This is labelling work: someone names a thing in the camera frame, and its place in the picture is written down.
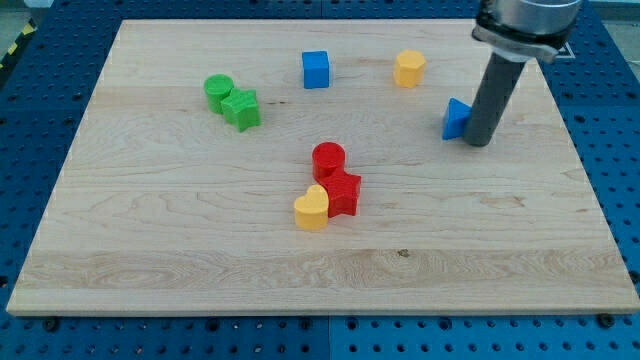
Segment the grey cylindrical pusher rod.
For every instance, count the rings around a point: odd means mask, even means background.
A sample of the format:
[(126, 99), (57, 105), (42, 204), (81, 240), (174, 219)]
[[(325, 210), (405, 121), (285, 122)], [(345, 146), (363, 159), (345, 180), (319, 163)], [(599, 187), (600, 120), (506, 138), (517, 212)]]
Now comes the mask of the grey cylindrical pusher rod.
[(468, 145), (484, 147), (490, 143), (524, 65), (491, 54), (464, 129), (463, 140)]

